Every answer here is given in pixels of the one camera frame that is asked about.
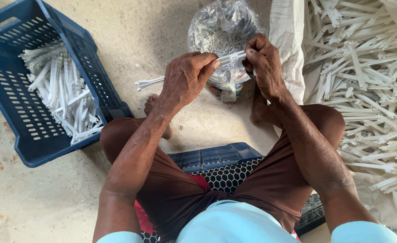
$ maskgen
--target clear plastic bag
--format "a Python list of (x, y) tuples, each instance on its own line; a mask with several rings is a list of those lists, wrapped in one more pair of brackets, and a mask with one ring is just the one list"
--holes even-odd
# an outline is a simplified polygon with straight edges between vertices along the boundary
[[(218, 28), (239, 36), (242, 48), (256, 34), (267, 35), (267, 30), (260, 24), (259, 16), (248, 7), (245, 0), (216, 0), (194, 15), (188, 30), (189, 52), (207, 51), (203, 38)], [(208, 82), (216, 85), (235, 84), (249, 79), (244, 66), (238, 62), (217, 69)]]

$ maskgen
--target forearm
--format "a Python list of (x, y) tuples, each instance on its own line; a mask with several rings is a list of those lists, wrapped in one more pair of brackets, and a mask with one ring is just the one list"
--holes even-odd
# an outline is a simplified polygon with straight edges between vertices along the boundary
[(103, 186), (103, 192), (135, 197), (147, 178), (164, 130), (179, 110), (171, 106), (169, 102), (155, 105), (116, 158)]
[(318, 131), (284, 87), (270, 98), (293, 147), (294, 157), (305, 180), (325, 196), (333, 189), (356, 195), (353, 178), (340, 156)]

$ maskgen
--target bare foot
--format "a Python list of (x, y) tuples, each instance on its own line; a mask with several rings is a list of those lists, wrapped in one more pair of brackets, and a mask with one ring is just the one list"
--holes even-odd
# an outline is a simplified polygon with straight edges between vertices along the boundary
[[(149, 98), (147, 98), (147, 101), (144, 104), (144, 113), (146, 114), (146, 116), (148, 116), (149, 113), (151, 113), (151, 111), (153, 109), (153, 103), (158, 99), (158, 97), (159, 96), (157, 94), (152, 94), (151, 96), (149, 96)], [(172, 136), (173, 136), (173, 131), (171, 130), (171, 127), (169, 124), (163, 133), (163, 138), (169, 139)]]
[(250, 121), (254, 124), (260, 124), (262, 120), (262, 114), (268, 107), (267, 100), (263, 97), (257, 83), (255, 84), (253, 106), (251, 107)]

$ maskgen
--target concrete floor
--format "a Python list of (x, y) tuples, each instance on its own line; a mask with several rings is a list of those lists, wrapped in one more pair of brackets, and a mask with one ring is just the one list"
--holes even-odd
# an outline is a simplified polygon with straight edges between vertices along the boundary
[[(13, 2), (0, 0), (0, 8)], [(160, 77), (173, 58), (187, 52), (187, 30), (209, 0), (47, 0), (86, 28), (121, 99), (136, 117), (162, 85), (137, 92), (133, 83)], [(248, 0), (265, 26), (271, 1)], [(253, 83), (234, 103), (203, 90), (172, 120), (174, 136), (161, 141), (166, 153), (247, 142), (266, 154), (277, 141), (270, 126), (250, 123)], [(14, 151), (15, 136), (0, 112), (0, 243), (91, 242), (98, 194), (110, 164), (99, 143), (29, 169)]]

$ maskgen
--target knee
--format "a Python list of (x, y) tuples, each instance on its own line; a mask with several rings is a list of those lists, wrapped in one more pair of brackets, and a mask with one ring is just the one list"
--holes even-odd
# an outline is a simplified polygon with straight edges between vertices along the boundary
[(335, 108), (320, 104), (308, 105), (304, 112), (323, 136), (336, 148), (345, 130), (345, 121)]
[(140, 124), (133, 119), (114, 119), (101, 130), (99, 137), (101, 146), (107, 148), (123, 141), (126, 143), (139, 126)]

